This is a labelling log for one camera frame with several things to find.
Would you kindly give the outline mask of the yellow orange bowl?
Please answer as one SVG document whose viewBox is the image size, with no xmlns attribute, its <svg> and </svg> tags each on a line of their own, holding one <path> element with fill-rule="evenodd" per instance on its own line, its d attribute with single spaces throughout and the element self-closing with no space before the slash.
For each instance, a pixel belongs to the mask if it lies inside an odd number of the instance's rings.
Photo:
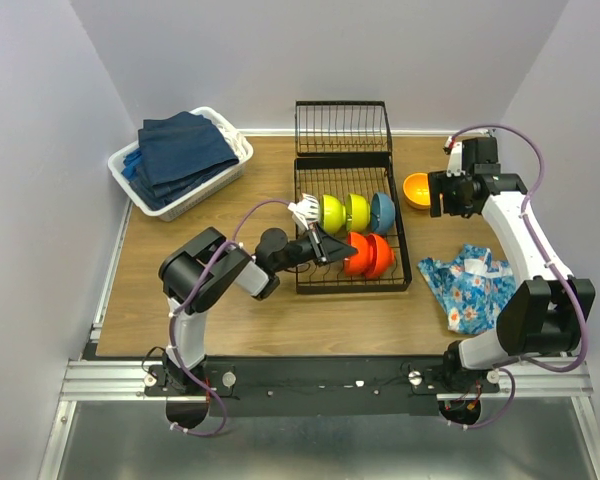
<svg viewBox="0 0 600 480">
<path fill-rule="evenodd" d="M 428 174 L 415 172 L 408 175 L 402 185 L 406 202 L 417 210 L 429 210 L 431 207 Z"/>
</svg>

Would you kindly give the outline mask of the lime bowl ribbed white outside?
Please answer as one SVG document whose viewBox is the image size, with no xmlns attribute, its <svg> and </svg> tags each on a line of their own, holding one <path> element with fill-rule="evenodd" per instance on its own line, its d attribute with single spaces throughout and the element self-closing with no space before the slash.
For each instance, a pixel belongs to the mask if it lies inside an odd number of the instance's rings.
<svg viewBox="0 0 600 480">
<path fill-rule="evenodd" d="M 316 198 L 319 200 L 321 210 L 318 224 L 329 234 L 337 234 L 345 224 L 344 205 L 329 194 L 323 194 Z"/>
</svg>

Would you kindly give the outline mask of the red orange bowl stack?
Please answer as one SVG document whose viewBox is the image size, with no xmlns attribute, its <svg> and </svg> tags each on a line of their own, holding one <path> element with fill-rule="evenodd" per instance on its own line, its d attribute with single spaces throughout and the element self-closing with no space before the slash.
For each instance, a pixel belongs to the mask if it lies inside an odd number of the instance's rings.
<svg viewBox="0 0 600 480">
<path fill-rule="evenodd" d="M 350 232 L 347 235 L 348 244 L 356 250 L 356 253 L 343 261 L 343 272 L 348 276 L 364 275 L 372 278 L 375 268 L 374 247 L 372 241 L 375 234 L 362 235 Z"/>
</svg>

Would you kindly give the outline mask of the lime green plain bowl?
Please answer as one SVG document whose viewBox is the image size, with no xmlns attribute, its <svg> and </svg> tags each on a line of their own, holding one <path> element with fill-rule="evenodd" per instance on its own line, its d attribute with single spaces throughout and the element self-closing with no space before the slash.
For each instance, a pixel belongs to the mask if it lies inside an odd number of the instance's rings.
<svg viewBox="0 0 600 480">
<path fill-rule="evenodd" d="M 371 207 L 362 195 L 349 193 L 345 200 L 345 228 L 348 232 L 361 233 L 369 225 Z"/>
</svg>

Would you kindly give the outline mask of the blue ceramic bowl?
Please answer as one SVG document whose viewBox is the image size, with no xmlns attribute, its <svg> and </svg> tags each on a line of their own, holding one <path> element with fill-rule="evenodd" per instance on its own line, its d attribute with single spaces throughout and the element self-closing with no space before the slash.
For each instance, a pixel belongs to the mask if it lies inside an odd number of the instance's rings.
<svg viewBox="0 0 600 480">
<path fill-rule="evenodd" d="M 371 231 L 386 235 L 395 222 L 395 215 L 395 204 L 391 197 L 383 192 L 376 192 L 371 201 Z"/>
</svg>

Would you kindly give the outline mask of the black wire dish rack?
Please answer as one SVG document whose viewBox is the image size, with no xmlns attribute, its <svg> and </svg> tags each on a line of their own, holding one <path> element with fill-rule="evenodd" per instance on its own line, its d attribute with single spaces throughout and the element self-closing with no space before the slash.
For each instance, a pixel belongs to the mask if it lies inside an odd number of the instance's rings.
<svg viewBox="0 0 600 480">
<path fill-rule="evenodd" d="M 333 264 L 298 269 L 297 293 L 406 291 L 412 273 L 384 102 L 297 101 L 295 150 L 296 195 L 314 196 L 320 227 L 354 250 Z"/>
</svg>

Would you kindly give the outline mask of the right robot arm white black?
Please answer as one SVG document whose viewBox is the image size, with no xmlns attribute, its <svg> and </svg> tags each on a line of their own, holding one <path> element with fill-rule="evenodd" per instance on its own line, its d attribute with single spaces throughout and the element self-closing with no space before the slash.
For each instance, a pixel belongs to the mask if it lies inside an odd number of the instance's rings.
<svg viewBox="0 0 600 480">
<path fill-rule="evenodd" d="M 449 345 L 442 384 L 460 392 L 474 383 L 476 371 L 520 361 L 552 373 L 579 368 L 588 351 L 593 283 L 575 277 L 555 253 L 532 210 L 535 191 L 519 175 L 502 172 L 496 138 L 454 134 L 443 150 L 446 169 L 428 175 L 431 216 L 481 215 L 503 248 L 516 291 L 493 329 Z"/>
</svg>

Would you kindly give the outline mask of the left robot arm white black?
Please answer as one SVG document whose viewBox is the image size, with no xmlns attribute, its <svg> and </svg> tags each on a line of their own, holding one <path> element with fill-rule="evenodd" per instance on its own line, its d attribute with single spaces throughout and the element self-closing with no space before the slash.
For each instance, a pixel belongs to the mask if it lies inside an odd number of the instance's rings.
<svg viewBox="0 0 600 480">
<path fill-rule="evenodd" d="M 163 354 L 166 386 L 181 395 L 203 386 L 198 365 L 205 358 L 208 311 L 232 285 L 264 300 L 279 286 L 280 272 L 306 263 L 330 265 L 357 253 L 317 224 L 295 240 L 279 228 L 269 228 L 253 254 L 213 227 L 195 236 L 171 254 L 158 272 L 169 305 Z"/>
</svg>

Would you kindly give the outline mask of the blue floral cloth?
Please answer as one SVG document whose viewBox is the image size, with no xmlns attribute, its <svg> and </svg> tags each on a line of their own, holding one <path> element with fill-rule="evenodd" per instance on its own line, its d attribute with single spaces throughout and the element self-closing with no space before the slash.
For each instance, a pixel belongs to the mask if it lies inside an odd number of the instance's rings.
<svg viewBox="0 0 600 480">
<path fill-rule="evenodd" d="M 418 269 L 445 312 L 447 328 L 478 335 L 495 328 L 516 291 L 513 270 L 486 247 L 465 244 L 449 262 L 427 257 Z"/>
</svg>

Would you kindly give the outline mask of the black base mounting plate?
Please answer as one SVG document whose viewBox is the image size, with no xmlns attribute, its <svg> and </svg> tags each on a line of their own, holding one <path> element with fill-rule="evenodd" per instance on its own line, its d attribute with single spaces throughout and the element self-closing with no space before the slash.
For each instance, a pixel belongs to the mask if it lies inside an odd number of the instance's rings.
<svg viewBox="0 0 600 480">
<path fill-rule="evenodd" d="M 443 398 L 498 392 L 485 371 L 443 371 L 439 355 L 207 356 L 193 370 L 224 401 L 219 406 L 172 361 L 148 366 L 145 394 L 189 418 L 408 414 L 435 416 Z"/>
</svg>

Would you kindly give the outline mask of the white plastic basket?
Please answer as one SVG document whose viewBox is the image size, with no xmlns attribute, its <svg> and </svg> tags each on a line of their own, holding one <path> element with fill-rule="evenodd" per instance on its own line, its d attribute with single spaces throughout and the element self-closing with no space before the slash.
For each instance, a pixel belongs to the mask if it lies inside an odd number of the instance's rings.
<svg viewBox="0 0 600 480">
<path fill-rule="evenodd" d="M 210 107 L 146 120 L 108 167 L 142 213 L 172 221 L 237 180 L 253 156 L 246 137 Z"/>
</svg>

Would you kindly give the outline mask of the folded dark blue towels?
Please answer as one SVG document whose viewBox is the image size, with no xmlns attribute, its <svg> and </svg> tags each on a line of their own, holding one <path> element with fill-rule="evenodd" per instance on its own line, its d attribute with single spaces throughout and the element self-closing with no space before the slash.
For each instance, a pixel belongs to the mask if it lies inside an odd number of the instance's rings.
<svg viewBox="0 0 600 480">
<path fill-rule="evenodd" d="M 148 208 L 156 211 L 238 163 L 238 156 L 210 119 L 183 111 L 143 122 L 138 147 L 124 157 L 122 175 Z"/>
</svg>

